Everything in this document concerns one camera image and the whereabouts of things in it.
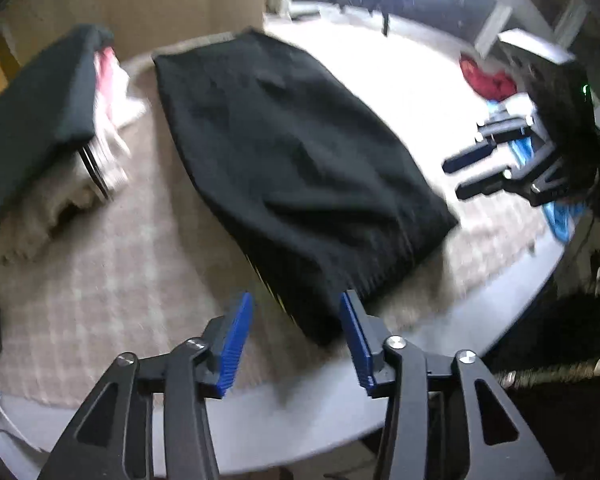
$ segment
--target folded black garment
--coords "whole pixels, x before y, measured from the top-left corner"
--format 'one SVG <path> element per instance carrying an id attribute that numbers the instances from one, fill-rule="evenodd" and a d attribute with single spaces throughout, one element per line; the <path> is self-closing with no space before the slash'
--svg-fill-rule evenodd
<path id="1" fill-rule="evenodd" d="M 95 135 L 93 55 L 113 35 L 79 25 L 32 59 L 0 94 L 0 214 L 59 156 Z"/>
<path id="2" fill-rule="evenodd" d="M 194 186 L 315 342 L 339 334 L 341 292 L 367 304 L 456 225 L 395 134 L 303 50 L 247 32 L 155 65 Z"/>

